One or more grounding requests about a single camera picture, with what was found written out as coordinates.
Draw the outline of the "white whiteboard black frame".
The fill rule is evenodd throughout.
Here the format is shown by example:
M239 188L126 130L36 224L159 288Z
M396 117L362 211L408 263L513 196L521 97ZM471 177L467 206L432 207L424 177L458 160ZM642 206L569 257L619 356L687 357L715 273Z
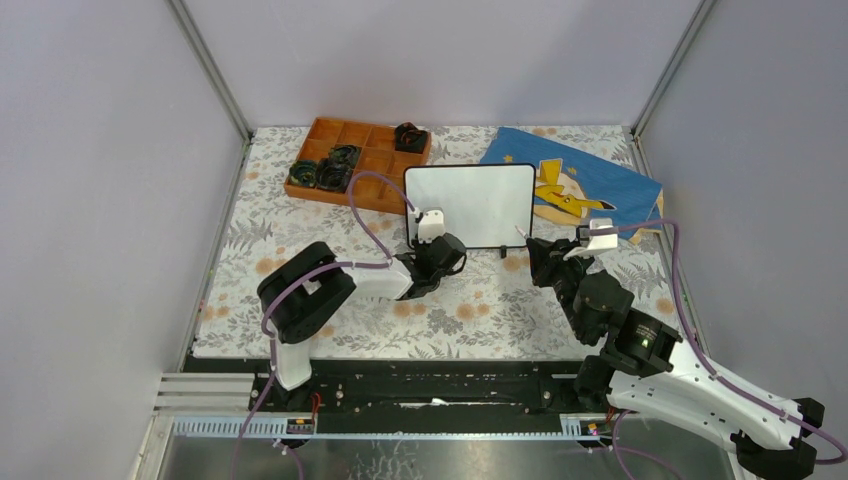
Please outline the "white whiteboard black frame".
M439 208L446 231L467 249L522 248L533 229L536 170L530 164L419 166L403 176L406 197L420 210Z

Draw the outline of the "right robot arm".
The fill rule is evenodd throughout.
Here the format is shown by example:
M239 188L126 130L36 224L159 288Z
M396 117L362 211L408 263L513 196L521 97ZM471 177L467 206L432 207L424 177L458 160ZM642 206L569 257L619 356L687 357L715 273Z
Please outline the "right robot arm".
M633 306L634 295L579 241L530 237L531 279L553 290L574 337L598 347L573 386L583 410L633 410L694 433L733 454L761 479L805 479L815 469L807 443L824 406L784 398L710 361L676 328Z

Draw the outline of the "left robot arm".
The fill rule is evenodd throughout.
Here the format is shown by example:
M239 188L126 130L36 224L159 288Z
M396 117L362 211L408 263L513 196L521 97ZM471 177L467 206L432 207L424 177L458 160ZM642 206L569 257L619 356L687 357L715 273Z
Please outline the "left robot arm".
M424 297L461 272L466 258L464 244L449 233L383 263L340 259L323 241L306 247L257 287L261 329L271 338L272 398L288 411L307 404L311 338L345 303Z

